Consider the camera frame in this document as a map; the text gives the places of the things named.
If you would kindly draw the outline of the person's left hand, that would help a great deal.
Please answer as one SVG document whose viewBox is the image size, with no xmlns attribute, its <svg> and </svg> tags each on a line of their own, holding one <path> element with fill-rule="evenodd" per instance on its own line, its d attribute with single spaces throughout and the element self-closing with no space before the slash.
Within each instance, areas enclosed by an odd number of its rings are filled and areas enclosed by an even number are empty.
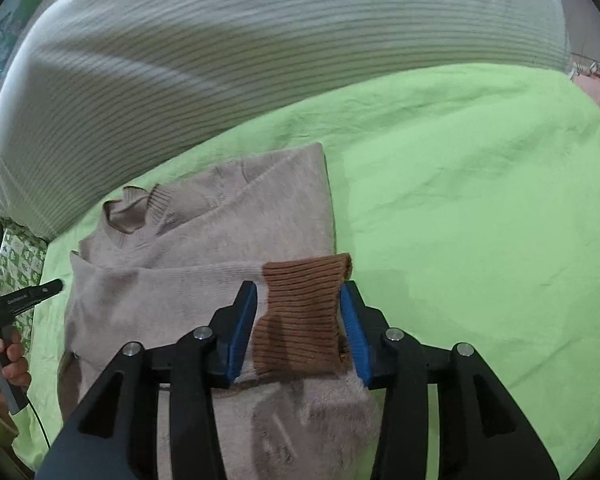
<svg viewBox="0 0 600 480">
<path fill-rule="evenodd" d="M 0 415 L 8 417 L 26 403 L 23 393 L 30 386 L 31 375 L 18 330 L 10 328 L 4 335 L 0 337 Z"/>
</svg>

